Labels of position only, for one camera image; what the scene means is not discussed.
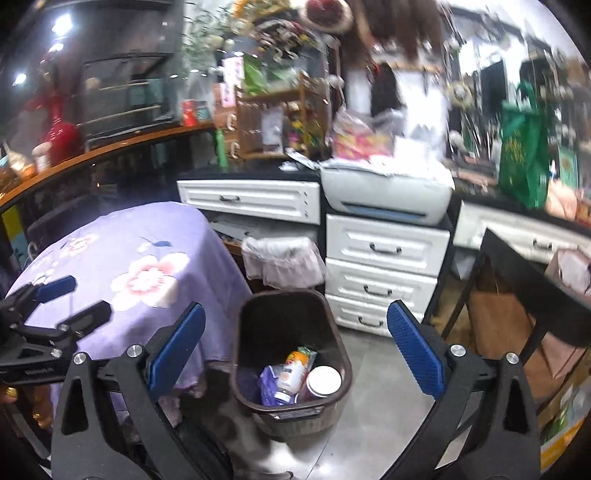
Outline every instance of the person's hand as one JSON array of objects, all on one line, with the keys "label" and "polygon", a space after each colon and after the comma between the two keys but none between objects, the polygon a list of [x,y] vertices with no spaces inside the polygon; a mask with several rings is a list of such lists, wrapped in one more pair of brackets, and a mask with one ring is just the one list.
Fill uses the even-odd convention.
[{"label": "person's hand", "polygon": [[0,384],[0,405],[16,402],[17,398],[18,393],[16,388]]}]

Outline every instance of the white drawer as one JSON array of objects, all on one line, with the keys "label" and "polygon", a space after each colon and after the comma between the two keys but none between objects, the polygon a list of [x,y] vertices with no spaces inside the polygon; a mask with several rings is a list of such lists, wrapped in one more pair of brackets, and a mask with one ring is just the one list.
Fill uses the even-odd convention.
[{"label": "white drawer", "polygon": [[366,265],[326,259],[326,293],[349,300],[388,307],[402,300],[412,312],[425,313],[437,279],[411,273],[382,270]]},{"label": "white drawer", "polygon": [[[329,294],[326,295],[326,300],[329,302],[337,325],[376,335],[392,336],[386,323],[388,307],[364,301],[348,300]],[[422,314],[414,314],[414,316],[419,322],[423,319]]]},{"label": "white drawer", "polygon": [[449,232],[434,228],[326,216],[326,256],[437,277]]},{"label": "white drawer", "polygon": [[591,238],[514,213],[462,202],[454,245],[479,249],[489,228],[523,257],[549,263],[559,248],[591,252]]},{"label": "white drawer", "polygon": [[320,185],[312,181],[179,180],[181,201],[203,210],[320,224]]}]

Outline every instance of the purple tablecloth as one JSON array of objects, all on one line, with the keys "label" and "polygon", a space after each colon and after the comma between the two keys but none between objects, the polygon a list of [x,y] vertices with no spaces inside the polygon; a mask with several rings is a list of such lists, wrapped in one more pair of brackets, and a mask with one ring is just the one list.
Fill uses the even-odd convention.
[{"label": "purple tablecloth", "polygon": [[[251,291],[222,241],[197,209],[151,203],[111,213],[45,249],[20,275],[26,283],[72,275],[72,294],[40,305],[28,325],[56,323],[98,300],[113,307],[111,321],[79,342],[93,359],[121,355],[172,325],[191,301],[206,312],[206,329],[176,388],[198,383],[204,363],[228,361],[242,304]],[[56,405],[54,389],[53,401]]]}]

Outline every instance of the concrete floor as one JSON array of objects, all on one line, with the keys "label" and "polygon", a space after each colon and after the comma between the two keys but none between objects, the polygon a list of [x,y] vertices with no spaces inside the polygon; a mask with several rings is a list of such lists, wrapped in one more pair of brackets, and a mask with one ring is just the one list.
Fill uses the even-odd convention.
[{"label": "concrete floor", "polygon": [[[227,374],[210,371],[204,398],[183,398],[230,451],[235,469],[279,473],[297,480],[378,480],[427,415],[433,399],[419,389],[391,339],[340,329],[353,365],[353,387],[339,422],[314,435],[266,437],[232,397]],[[465,435],[450,444],[441,465],[459,454]]]}]

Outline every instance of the printer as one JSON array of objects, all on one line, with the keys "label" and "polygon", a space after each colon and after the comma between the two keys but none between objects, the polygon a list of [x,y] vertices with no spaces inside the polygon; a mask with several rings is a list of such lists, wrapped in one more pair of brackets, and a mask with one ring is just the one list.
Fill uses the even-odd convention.
[{"label": "printer", "polygon": [[328,203],[340,212],[391,222],[437,225],[454,189],[451,172],[437,160],[380,164],[332,159],[321,163]]}]

